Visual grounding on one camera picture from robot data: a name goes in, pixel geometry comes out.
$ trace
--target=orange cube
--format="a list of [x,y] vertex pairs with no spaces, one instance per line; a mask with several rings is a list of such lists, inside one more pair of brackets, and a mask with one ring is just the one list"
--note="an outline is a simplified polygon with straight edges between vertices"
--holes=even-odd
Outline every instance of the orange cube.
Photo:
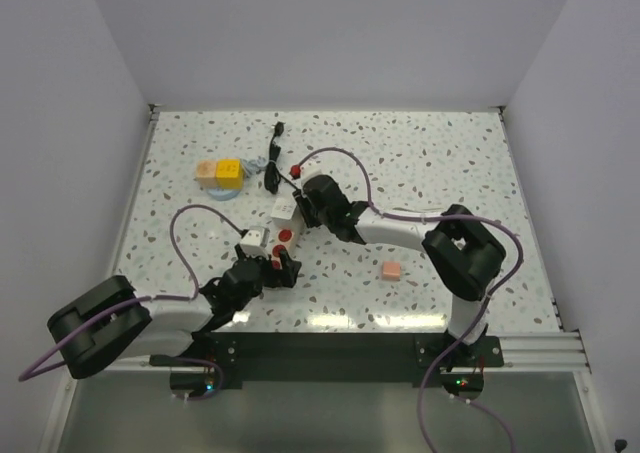
[[382,263],[382,279],[389,281],[399,281],[402,267],[396,261],[385,261]]

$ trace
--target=robotic arm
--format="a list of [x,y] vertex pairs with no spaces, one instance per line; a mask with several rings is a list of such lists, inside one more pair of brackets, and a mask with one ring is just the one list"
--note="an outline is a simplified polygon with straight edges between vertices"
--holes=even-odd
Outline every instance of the robotic arm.
[[235,247],[237,261],[222,277],[204,285],[195,298],[158,295],[144,300],[149,296],[135,290],[127,278],[113,276],[57,311],[47,327],[59,342],[101,312],[122,302],[131,303],[86,328],[60,349],[71,376],[87,378],[122,358],[181,355],[193,347],[199,334],[229,323],[263,287],[292,288],[301,263],[284,250],[280,252],[281,267],[275,268],[266,253],[267,239],[264,228],[244,231]]
[[[447,334],[458,339],[479,314],[487,288],[500,272],[504,247],[480,223],[474,221],[426,222],[429,215],[406,213],[415,222],[384,218],[365,201],[350,202],[338,184],[317,168],[302,172],[302,192],[294,198],[307,226],[326,226],[340,240],[358,244],[382,243],[425,252],[445,286],[453,294]],[[452,205],[442,215],[471,215]],[[464,242],[459,248],[456,242]],[[472,345],[486,332],[483,317],[463,338]]]

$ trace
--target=glass panel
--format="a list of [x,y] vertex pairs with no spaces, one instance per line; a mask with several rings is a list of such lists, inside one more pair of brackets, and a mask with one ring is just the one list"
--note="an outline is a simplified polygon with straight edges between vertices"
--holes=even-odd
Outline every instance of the glass panel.
[[[60,451],[424,453],[417,390],[405,384],[247,383],[209,401],[172,398],[166,373],[102,373],[80,382]],[[481,402],[514,431],[520,453],[591,453],[571,374],[486,375]],[[487,415],[425,395],[441,452],[508,452]]]

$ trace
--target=black metal frame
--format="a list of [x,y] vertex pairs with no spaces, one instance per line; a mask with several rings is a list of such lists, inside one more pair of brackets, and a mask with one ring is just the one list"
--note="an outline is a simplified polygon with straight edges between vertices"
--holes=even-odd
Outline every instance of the black metal frame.
[[[225,371],[226,389],[244,381],[400,382],[418,386],[444,349],[442,333],[201,333],[183,356],[212,358]],[[497,337],[484,336],[446,367],[504,366]],[[152,356],[152,366],[193,366]],[[172,373],[171,383],[193,373]],[[207,374],[199,375],[200,385]],[[439,371],[427,386],[442,385]]]

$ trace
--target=blue tape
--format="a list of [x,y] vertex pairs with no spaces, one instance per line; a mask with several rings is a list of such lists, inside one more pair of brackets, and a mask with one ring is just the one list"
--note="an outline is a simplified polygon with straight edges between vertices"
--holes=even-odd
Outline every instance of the blue tape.
[[209,196],[216,201],[228,201],[234,199],[242,190],[223,190],[222,188],[211,188],[207,190]]

